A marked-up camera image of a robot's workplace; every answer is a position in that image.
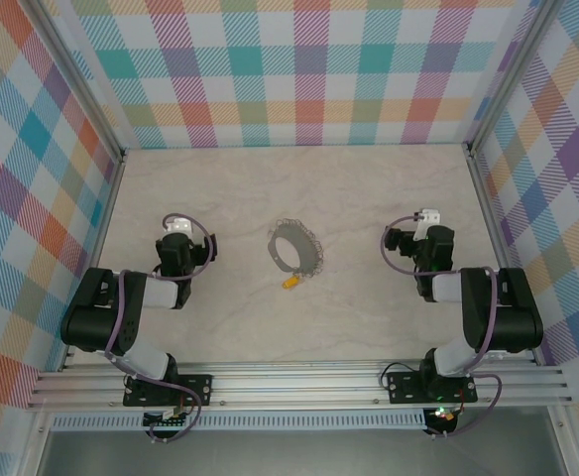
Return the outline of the small electronics board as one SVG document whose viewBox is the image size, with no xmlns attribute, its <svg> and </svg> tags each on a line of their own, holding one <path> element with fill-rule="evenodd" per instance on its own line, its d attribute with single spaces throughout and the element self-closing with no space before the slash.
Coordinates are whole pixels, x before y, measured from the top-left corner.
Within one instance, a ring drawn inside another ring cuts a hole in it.
<svg viewBox="0 0 579 476">
<path fill-rule="evenodd" d="M 425 432 L 430 435 L 452 433 L 456 430 L 459 416 L 464 407 L 438 407 L 436 409 L 424 409 Z"/>
<path fill-rule="evenodd" d="M 189 412 L 172 414 L 169 412 L 146 412 L 143 413 L 142 426 L 149 429 L 152 425 L 154 431 L 178 431 L 184 429 L 189 420 Z"/>
</svg>

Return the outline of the aluminium table edge rail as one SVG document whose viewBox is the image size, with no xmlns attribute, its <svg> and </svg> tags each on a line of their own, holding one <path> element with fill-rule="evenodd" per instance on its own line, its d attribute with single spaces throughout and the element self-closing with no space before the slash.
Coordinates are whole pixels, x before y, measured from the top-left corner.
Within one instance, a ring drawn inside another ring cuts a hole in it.
<svg viewBox="0 0 579 476">
<path fill-rule="evenodd" d="M 97 228 L 94 249 L 89 255 L 89 266 L 96 266 L 100 260 L 125 171 L 127 157 L 128 154 L 124 151 L 122 157 L 115 163 L 110 193 L 103 208 L 101 222 Z M 37 476 L 56 412 L 57 410 L 47 405 L 47 401 L 44 401 L 40 409 L 26 411 L 27 432 L 18 439 L 21 452 L 18 454 L 19 458 L 17 459 L 16 467 L 8 472 L 8 476 Z"/>
<path fill-rule="evenodd" d="M 512 353 L 533 351 L 543 339 L 542 319 L 525 271 L 510 262 L 509 252 L 502 240 L 501 227 L 494 216 L 492 202 L 474 154 L 468 145 L 463 146 L 463 151 L 500 271 L 497 288 L 501 305 L 496 309 L 492 343 L 496 344 L 500 340 L 501 348 Z"/>
</svg>

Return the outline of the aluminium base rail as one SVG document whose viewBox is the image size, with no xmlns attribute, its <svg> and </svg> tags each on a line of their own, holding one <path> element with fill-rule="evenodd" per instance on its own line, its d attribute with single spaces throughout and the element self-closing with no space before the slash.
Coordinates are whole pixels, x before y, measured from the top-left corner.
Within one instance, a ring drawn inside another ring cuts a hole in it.
<svg viewBox="0 0 579 476">
<path fill-rule="evenodd" d="M 212 411 L 293 411 L 386 409 L 399 390 L 385 361 L 271 363 L 189 363 L 183 374 L 212 377 Z M 493 361 L 474 381 L 478 400 L 500 407 L 565 406 L 573 401 L 563 372 L 531 358 Z M 110 364 L 69 364 L 42 374 L 28 408 L 38 412 L 87 412 L 122 409 L 123 375 Z"/>
</svg>

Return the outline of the aluminium corner post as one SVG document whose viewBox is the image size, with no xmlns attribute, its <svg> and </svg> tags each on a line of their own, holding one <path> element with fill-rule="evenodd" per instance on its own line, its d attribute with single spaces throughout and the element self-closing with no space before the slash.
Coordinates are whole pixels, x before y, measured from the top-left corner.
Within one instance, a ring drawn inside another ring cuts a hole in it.
<svg viewBox="0 0 579 476">
<path fill-rule="evenodd" d="M 476 157 L 565 0 L 517 0 L 504 23 L 471 107 L 464 151 Z"/>
<path fill-rule="evenodd" d="M 125 157 L 124 148 L 117 140 L 109 121 L 92 94 L 84 75 L 69 48 L 64 43 L 53 21 L 53 17 L 48 13 L 43 1 L 19 0 L 19 3 L 32 21 L 36 31 L 41 35 L 68 87 L 76 95 L 85 115 L 105 144 L 105 148 L 115 158 L 117 163 L 123 163 Z"/>
</svg>

